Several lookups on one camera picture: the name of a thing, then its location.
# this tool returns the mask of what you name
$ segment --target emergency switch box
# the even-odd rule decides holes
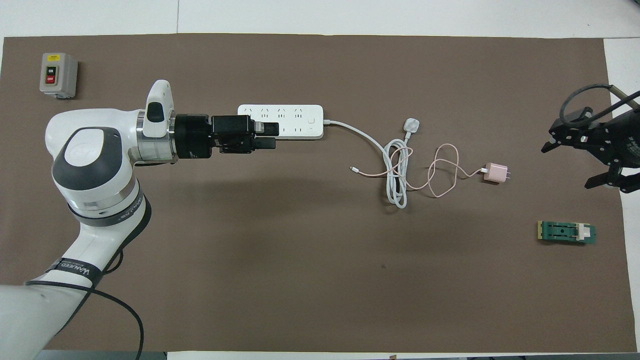
[[[40,91],[57,99],[76,96],[78,62],[65,53],[42,55]]]

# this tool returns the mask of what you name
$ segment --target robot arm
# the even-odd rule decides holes
[[[594,88],[606,88],[620,101],[595,115],[589,107],[564,115],[564,109],[576,95]],[[600,185],[618,187],[623,193],[640,189],[640,174],[622,175],[622,168],[640,168],[640,106],[633,101],[639,96],[640,92],[627,96],[615,86],[605,84],[578,89],[562,105],[559,118],[549,129],[551,139],[541,151],[549,152],[561,145],[572,146],[588,151],[601,163],[609,166],[607,172],[587,180],[584,185],[587,189]],[[624,104],[632,109],[608,122],[596,122]]]
[[[158,80],[144,110],[88,109],[54,116],[45,135],[51,174],[80,222],[73,244],[25,286],[0,286],[0,358],[33,359],[73,317],[122,249],[144,230],[151,207],[135,165],[274,149],[277,124],[248,115],[176,115]],[[72,288],[49,284],[67,284]]]

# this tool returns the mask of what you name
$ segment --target brown mat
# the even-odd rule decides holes
[[[52,51],[81,62],[75,100],[38,91],[40,57]],[[154,214],[99,288],[140,313],[145,350],[636,350],[618,192],[583,189],[605,170],[586,152],[540,153],[565,97],[607,82],[597,39],[7,38],[1,283],[40,275],[77,235],[50,177],[47,121],[79,108],[141,108],[159,78],[180,113],[321,104],[326,118],[383,143],[415,117],[413,182],[444,142],[459,147],[463,167],[507,164],[513,178],[460,181],[442,199],[411,193],[399,211],[384,180],[349,171],[379,171],[379,154],[337,127],[275,151],[139,168]],[[609,104],[605,92],[583,99]],[[589,222],[598,243],[543,243],[537,220]],[[49,347],[133,350],[137,337],[128,313],[92,297]]]

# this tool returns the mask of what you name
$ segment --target white power strip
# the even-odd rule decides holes
[[[238,115],[249,115],[255,121],[277,122],[278,140],[317,140],[324,131],[320,105],[243,104],[238,106]]]

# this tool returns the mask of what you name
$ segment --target power plug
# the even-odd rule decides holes
[[[420,127],[418,119],[410,117],[404,121],[403,129],[406,131],[406,135],[404,136],[405,143],[409,140],[411,134],[415,134],[415,132],[418,131],[418,127]]]
[[[238,115],[249,115],[261,122],[277,122],[277,140],[317,140],[324,133],[324,113],[320,105],[242,104]]]
[[[511,174],[506,166],[494,163],[487,163],[480,171],[484,173],[484,180],[493,181],[494,183],[507,181]]]

